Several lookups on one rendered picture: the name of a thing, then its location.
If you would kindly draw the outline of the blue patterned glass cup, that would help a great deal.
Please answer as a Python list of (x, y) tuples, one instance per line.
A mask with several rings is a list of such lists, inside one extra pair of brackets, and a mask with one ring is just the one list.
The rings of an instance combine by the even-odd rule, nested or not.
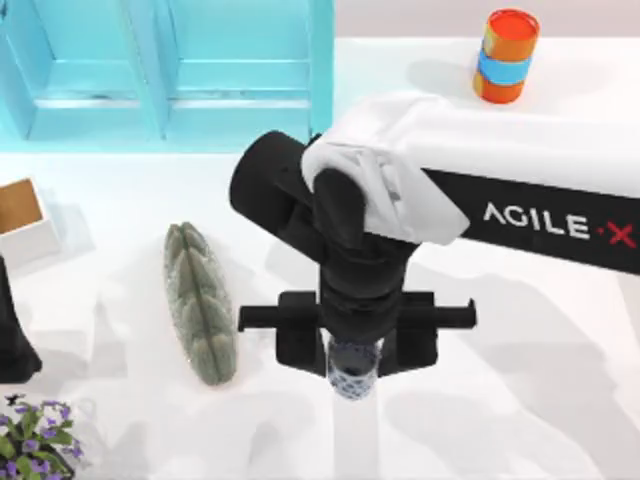
[(328, 380), (343, 398), (364, 399), (377, 380), (380, 358), (376, 343), (358, 344), (331, 337), (327, 351)]

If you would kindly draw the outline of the grey-green bread loaf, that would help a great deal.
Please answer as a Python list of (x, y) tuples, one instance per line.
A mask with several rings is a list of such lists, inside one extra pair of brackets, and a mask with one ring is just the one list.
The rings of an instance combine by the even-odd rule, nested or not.
[(206, 385), (237, 371), (236, 320), (213, 249), (190, 222), (169, 226), (164, 240), (166, 297), (186, 358)]

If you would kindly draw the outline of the orange can with blue band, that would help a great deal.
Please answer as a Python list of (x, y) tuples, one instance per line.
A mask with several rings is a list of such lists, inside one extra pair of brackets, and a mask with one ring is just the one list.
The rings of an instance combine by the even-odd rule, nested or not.
[(472, 82), (478, 97), (493, 104), (520, 97), (539, 32), (538, 20), (523, 10), (502, 8), (489, 15)]

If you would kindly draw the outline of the potted plant with purple flowers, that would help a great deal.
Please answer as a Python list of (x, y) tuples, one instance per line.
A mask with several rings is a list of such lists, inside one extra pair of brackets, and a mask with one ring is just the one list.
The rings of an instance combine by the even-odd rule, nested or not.
[(24, 394), (4, 400), (0, 480), (74, 480), (85, 453), (72, 432), (71, 405), (59, 400), (31, 403)]

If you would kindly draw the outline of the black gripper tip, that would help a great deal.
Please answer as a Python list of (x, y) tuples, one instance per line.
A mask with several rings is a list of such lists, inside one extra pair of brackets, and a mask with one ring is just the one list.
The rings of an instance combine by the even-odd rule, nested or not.
[(24, 384), (42, 361), (18, 320), (4, 257), (0, 255), (0, 384)]

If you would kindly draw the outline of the white box with brown inside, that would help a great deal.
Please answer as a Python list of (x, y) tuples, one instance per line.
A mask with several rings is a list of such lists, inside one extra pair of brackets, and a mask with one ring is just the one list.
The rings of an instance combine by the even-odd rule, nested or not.
[(0, 185), (0, 251), (7, 258), (37, 257), (59, 250), (59, 239), (34, 181)]

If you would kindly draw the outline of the light blue rack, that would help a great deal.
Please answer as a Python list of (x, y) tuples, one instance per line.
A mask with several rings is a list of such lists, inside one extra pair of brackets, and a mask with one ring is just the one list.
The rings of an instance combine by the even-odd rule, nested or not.
[(0, 151), (233, 151), (332, 119), (335, 0), (0, 0)]

